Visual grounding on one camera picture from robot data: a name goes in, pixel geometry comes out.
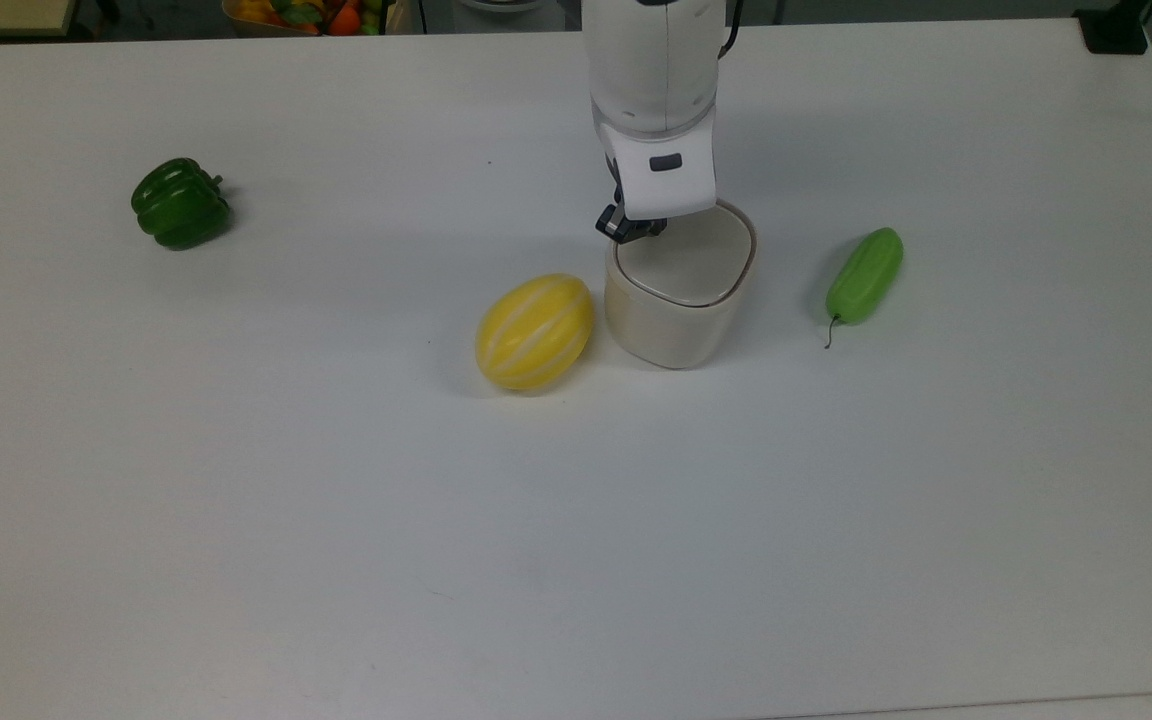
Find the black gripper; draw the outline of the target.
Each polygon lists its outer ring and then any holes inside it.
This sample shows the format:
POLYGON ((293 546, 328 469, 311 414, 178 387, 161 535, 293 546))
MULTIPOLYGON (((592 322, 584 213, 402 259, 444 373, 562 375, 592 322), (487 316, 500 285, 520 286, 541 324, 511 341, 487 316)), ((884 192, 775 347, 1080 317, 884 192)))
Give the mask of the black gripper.
POLYGON ((613 204, 608 204, 602 210, 602 214, 596 219, 594 228, 602 233, 605 237, 614 243, 628 243, 641 237, 659 236, 666 232, 668 219, 635 220, 626 217, 626 194, 621 181, 620 167, 613 158, 607 158, 607 169, 614 181, 613 204))

